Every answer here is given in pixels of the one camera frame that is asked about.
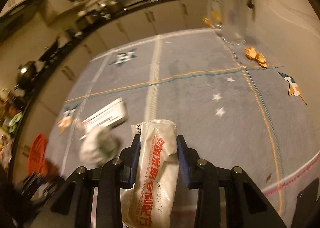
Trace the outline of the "white bag red lettering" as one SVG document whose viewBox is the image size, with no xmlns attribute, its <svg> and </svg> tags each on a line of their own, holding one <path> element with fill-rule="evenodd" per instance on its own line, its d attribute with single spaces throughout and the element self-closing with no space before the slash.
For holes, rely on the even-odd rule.
<svg viewBox="0 0 320 228">
<path fill-rule="evenodd" d="M 121 193 L 125 227 L 169 227 L 179 162 L 176 125 L 170 120 L 144 121 L 133 126 L 140 134 L 136 181 Z"/>
</svg>

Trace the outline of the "crumpled white tissue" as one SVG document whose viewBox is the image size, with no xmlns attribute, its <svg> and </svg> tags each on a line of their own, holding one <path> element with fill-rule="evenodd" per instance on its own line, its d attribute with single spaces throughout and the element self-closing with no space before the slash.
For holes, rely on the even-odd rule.
<svg viewBox="0 0 320 228">
<path fill-rule="evenodd" d="M 103 166 L 116 157 L 119 142 L 109 127 L 96 126 L 86 135 L 79 151 L 79 159 L 94 166 Z"/>
</svg>

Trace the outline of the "white flattened carton box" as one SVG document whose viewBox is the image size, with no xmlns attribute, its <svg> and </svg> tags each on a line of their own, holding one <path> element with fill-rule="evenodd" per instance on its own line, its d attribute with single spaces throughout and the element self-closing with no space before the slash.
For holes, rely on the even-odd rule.
<svg viewBox="0 0 320 228">
<path fill-rule="evenodd" d="M 122 98 L 118 98 L 82 121 L 82 127 L 86 132 L 90 132 L 97 126 L 113 128 L 124 121 L 126 121 L 125 104 Z"/>
</svg>

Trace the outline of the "red plastic mesh basket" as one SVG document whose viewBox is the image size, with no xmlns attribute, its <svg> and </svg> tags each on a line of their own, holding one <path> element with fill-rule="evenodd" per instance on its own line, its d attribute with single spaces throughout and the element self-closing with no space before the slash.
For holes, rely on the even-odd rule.
<svg viewBox="0 0 320 228">
<path fill-rule="evenodd" d="M 29 151 L 27 161 L 27 173 L 41 173 L 43 168 L 44 155 L 47 148 L 47 139 L 43 133 L 39 133 L 34 139 Z"/>
</svg>

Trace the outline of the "grey star-patterned tablecloth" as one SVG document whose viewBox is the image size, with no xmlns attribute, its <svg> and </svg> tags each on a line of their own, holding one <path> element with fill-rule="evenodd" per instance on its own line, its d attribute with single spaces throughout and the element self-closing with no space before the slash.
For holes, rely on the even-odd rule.
<svg viewBox="0 0 320 228">
<path fill-rule="evenodd" d="M 131 126 L 168 119 L 187 144 L 214 165 L 244 168 L 291 225 L 297 195 L 319 177 L 319 38 L 286 43 L 251 39 L 261 68 L 241 46 L 210 29 L 154 36 L 84 59 L 74 52 L 75 82 L 54 87 L 55 114 L 75 108 L 85 119 L 122 98 L 126 121 L 113 130 L 121 147 Z"/>
</svg>

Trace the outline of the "green dish cloth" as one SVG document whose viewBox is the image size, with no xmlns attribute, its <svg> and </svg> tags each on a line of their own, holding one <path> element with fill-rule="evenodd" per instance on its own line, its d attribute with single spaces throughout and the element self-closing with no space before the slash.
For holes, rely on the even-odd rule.
<svg viewBox="0 0 320 228">
<path fill-rule="evenodd" d="M 16 129 L 22 119 L 22 112 L 19 112 L 13 117 L 6 116 L 4 118 L 2 128 L 10 135 L 13 135 L 16 132 Z"/>
</svg>

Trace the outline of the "lidded black wok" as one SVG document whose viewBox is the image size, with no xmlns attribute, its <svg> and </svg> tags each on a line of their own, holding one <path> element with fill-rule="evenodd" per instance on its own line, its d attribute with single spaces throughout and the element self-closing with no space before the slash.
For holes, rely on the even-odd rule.
<svg viewBox="0 0 320 228">
<path fill-rule="evenodd" d="M 33 79 L 37 76 L 35 61 L 28 61 L 25 65 L 20 65 L 16 77 L 15 90 L 28 90 L 33 84 Z"/>
</svg>

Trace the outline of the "orange peel scrap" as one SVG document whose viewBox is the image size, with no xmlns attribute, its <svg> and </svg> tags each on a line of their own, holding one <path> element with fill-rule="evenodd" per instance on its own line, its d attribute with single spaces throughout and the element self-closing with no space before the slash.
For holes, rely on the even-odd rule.
<svg viewBox="0 0 320 228">
<path fill-rule="evenodd" d="M 254 47 L 246 47 L 245 48 L 245 56 L 249 60 L 254 60 L 258 63 L 258 65 L 262 68 L 267 67 L 267 60 L 263 56 L 263 54 L 257 52 Z"/>
</svg>

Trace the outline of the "clear glass pitcher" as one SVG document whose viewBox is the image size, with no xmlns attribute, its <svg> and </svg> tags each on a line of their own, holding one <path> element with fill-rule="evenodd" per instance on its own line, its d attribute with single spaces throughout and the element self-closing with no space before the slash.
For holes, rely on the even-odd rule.
<svg viewBox="0 0 320 228">
<path fill-rule="evenodd" d="M 240 45 L 245 42 L 247 19 L 246 12 L 253 9 L 252 0 L 209 0 L 208 11 L 214 12 L 214 5 L 217 4 L 219 9 L 217 18 L 219 22 L 214 21 L 211 15 L 209 21 L 213 27 L 221 30 L 223 41 L 231 45 Z"/>
</svg>

